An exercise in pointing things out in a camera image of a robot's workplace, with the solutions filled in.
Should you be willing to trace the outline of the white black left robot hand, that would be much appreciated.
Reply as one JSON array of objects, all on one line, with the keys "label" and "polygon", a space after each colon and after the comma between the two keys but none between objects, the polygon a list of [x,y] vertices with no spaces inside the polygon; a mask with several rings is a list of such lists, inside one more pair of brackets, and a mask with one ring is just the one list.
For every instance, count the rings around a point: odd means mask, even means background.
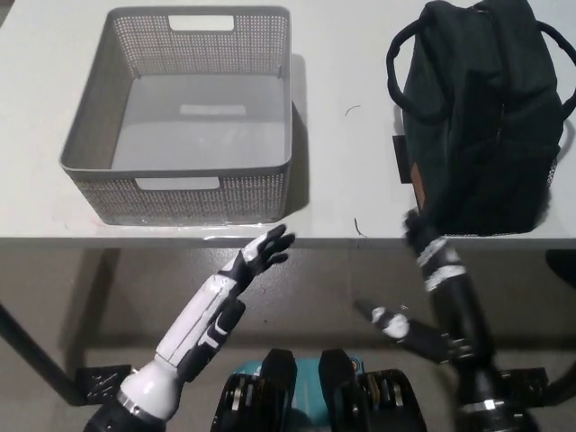
[{"label": "white black left robot hand", "polygon": [[254,279],[288,259],[296,236],[280,224],[251,240],[209,276],[158,343],[154,361],[192,382],[220,351],[246,305],[239,296]]}]

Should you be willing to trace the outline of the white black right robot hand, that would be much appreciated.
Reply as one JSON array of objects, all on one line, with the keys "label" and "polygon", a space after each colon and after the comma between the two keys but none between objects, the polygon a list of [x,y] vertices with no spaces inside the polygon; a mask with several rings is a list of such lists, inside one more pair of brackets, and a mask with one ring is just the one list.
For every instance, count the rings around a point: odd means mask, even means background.
[{"label": "white black right robot hand", "polygon": [[367,299],[355,300],[355,310],[396,345],[436,364],[451,365],[458,377],[456,399],[461,411],[503,408],[509,401],[494,364],[493,338],[463,260],[417,211],[406,214],[404,228],[437,326]]}]

